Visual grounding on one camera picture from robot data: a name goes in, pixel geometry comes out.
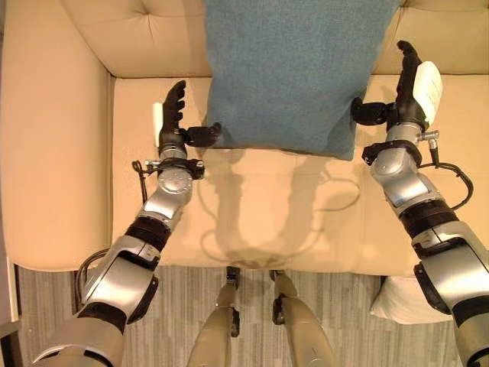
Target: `tufted leather backrest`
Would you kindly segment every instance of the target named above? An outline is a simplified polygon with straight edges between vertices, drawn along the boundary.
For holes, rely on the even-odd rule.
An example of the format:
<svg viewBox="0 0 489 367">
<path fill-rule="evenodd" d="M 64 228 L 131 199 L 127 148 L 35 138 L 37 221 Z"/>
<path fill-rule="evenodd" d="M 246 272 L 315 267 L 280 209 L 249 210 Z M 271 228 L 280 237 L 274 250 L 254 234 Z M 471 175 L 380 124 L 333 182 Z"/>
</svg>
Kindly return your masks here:
<svg viewBox="0 0 489 367">
<path fill-rule="evenodd" d="M 202 0 L 63 0 L 105 67 L 125 78 L 211 76 Z M 400 72 L 396 42 L 412 42 L 442 73 L 489 73 L 489 0 L 406 0 L 374 68 Z"/>
</svg>

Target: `beige sofa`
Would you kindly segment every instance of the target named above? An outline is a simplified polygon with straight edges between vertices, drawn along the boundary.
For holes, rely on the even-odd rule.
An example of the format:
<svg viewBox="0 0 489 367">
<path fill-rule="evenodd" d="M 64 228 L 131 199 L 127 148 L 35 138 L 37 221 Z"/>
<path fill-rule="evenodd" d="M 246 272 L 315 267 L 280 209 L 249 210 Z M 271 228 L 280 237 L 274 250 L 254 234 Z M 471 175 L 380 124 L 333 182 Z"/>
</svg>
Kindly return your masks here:
<svg viewBox="0 0 489 367">
<path fill-rule="evenodd" d="M 2 70 L 2 212 L 20 266 L 72 270 L 141 205 L 131 161 L 155 158 L 151 105 L 188 81 L 183 125 L 206 115 L 211 70 L 200 0 L 8 0 Z M 399 39 L 434 61 L 443 161 L 475 193 L 458 211 L 489 244 L 489 3 L 409 0 L 394 15 L 366 100 L 391 102 Z M 165 265 L 404 275 L 410 239 L 360 159 L 384 128 L 359 128 L 352 162 L 260 149 L 190 149 L 206 163 Z M 427 148 L 422 147 L 425 161 Z M 431 170 L 449 203 L 465 195 Z"/>
</svg>

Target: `floor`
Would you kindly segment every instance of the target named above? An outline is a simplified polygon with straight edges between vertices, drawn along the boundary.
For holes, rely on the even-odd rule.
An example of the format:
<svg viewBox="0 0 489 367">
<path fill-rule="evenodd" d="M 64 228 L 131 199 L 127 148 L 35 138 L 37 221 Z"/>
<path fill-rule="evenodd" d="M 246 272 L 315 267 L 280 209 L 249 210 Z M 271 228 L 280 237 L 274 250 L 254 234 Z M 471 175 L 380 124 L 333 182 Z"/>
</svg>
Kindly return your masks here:
<svg viewBox="0 0 489 367">
<path fill-rule="evenodd" d="M 401 326 L 368 314 L 380 278 L 289 272 L 322 321 L 344 367 L 459 366 L 452 323 Z M 147 316 L 128 326 L 123 366 L 184 366 L 224 281 L 222 269 L 158 268 L 160 287 Z M 20 269 L 23 360 L 31 361 L 71 315 L 70 275 Z M 241 335 L 232 365 L 291 366 L 283 326 L 270 319 L 273 285 L 266 271 L 243 272 L 238 294 Z"/>
</svg>

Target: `teal cushion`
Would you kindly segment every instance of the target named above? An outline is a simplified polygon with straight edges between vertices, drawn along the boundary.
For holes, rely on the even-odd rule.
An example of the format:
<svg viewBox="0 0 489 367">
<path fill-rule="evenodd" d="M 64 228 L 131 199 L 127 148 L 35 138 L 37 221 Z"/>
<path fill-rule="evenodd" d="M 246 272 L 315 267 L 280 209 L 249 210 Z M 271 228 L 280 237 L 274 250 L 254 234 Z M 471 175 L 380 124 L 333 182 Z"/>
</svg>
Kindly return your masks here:
<svg viewBox="0 0 489 367">
<path fill-rule="evenodd" d="M 353 157 L 362 96 L 399 0 L 205 0 L 207 121 L 219 147 Z"/>
</svg>

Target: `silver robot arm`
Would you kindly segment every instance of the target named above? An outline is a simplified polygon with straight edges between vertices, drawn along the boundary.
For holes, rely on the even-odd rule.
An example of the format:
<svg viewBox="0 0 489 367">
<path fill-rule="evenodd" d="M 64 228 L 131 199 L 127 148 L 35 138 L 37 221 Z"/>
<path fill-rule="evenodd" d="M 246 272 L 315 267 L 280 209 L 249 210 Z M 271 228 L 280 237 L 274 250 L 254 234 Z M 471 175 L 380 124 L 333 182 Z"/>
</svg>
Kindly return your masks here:
<svg viewBox="0 0 489 367">
<path fill-rule="evenodd" d="M 416 99 L 422 63 L 410 44 L 401 41 L 398 46 L 404 60 L 396 102 L 362 104 L 355 99 L 351 106 L 359 124 L 387 121 L 386 141 L 366 147 L 362 157 L 371 164 L 373 178 L 384 188 L 387 202 L 412 239 L 421 260 L 414 274 L 426 299 L 435 309 L 453 316 L 463 366 L 488 367 L 489 251 L 418 171 L 420 141 L 429 141 L 432 159 L 438 161 L 438 132 L 426 131 L 429 113 L 417 100 L 421 99 L 419 90 Z"/>
<path fill-rule="evenodd" d="M 55 332 L 33 366 L 121 365 L 125 325 L 146 314 L 158 286 L 154 269 L 160 253 L 192 196 L 193 180 L 203 176 L 203 162 L 188 161 L 185 144 L 210 146 L 220 132 L 218 125 L 189 130 L 178 127 L 184 89 L 185 82 L 178 82 L 163 105 L 160 160 L 147 161 L 148 171 L 139 172 L 141 176 L 157 171 L 157 190 L 147 200 L 143 190 L 144 205 L 136 220 L 111 246 L 87 282 L 83 308 Z"/>
</svg>

